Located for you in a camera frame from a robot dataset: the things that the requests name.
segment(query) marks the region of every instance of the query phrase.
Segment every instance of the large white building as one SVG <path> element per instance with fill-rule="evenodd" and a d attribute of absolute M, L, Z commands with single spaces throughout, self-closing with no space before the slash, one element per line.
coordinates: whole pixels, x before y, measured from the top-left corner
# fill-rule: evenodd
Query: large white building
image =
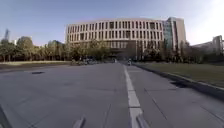
<path fill-rule="evenodd" d="M 169 18 L 119 18 L 69 24 L 66 27 L 66 43 L 78 45 L 92 40 L 107 42 L 110 48 L 123 49 L 127 43 L 141 43 L 144 51 L 149 45 L 159 49 L 159 42 L 166 39 L 175 50 L 186 42 L 184 20 Z"/>

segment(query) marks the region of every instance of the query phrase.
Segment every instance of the white lane line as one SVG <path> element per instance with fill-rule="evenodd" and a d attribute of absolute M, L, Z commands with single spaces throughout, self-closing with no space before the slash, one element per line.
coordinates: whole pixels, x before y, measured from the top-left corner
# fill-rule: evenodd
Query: white lane line
<path fill-rule="evenodd" d="M 135 91 L 128 91 L 128 103 L 130 108 L 137 108 L 140 107 L 140 103 L 138 101 L 138 97 Z"/>
<path fill-rule="evenodd" d="M 131 116 L 131 126 L 132 128 L 139 128 L 136 117 L 142 114 L 142 109 L 141 109 L 138 97 L 135 93 L 134 87 L 132 85 L 126 66 L 124 66 L 124 73 L 126 77 L 126 84 L 127 84 L 127 91 L 128 91 L 128 104 L 129 104 L 129 112 Z"/>

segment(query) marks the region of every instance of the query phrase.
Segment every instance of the grass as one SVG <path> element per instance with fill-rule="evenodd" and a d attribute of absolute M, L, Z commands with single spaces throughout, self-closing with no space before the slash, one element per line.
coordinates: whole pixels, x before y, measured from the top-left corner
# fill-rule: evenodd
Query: grass
<path fill-rule="evenodd" d="M 145 63 L 147 68 L 180 75 L 224 88 L 224 66 L 208 64 Z"/>
<path fill-rule="evenodd" d="M 17 61 L 17 62 L 0 62 L 1 69 L 17 69 L 17 68 L 32 68 L 43 66 L 66 65 L 68 61 Z"/>

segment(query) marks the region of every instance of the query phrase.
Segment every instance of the paved road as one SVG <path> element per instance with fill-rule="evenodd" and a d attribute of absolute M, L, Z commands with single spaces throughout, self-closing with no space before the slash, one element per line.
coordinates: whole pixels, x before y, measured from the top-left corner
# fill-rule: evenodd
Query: paved road
<path fill-rule="evenodd" d="M 119 63 L 58 66 L 0 74 L 0 104 L 13 128 L 72 128 L 81 117 L 84 128 L 134 128 L 142 112 L 151 128 L 223 128 L 223 102 L 172 83 Z"/>

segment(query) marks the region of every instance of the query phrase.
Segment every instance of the blue sky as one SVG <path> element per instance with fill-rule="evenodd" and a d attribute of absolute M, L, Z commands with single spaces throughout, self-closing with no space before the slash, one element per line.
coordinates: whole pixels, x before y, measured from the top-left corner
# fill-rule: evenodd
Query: blue sky
<path fill-rule="evenodd" d="M 187 40 L 203 43 L 224 36 L 224 0 L 0 0 L 0 38 L 31 36 L 33 43 L 64 42 L 66 24 L 103 18 L 185 20 Z"/>

